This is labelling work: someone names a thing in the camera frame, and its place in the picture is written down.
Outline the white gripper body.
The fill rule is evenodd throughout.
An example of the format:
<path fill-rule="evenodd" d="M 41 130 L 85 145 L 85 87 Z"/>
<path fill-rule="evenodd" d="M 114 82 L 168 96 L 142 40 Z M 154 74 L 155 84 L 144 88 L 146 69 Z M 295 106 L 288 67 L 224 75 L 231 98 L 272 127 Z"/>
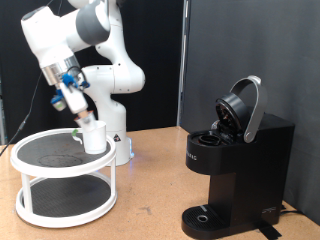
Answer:
<path fill-rule="evenodd" d="M 73 114 L 78 114 L 88 108 L 88 104 L 80 90 L 73 86 L 67 87 L 64 83 L 60 84 L 60 89 Z"/>

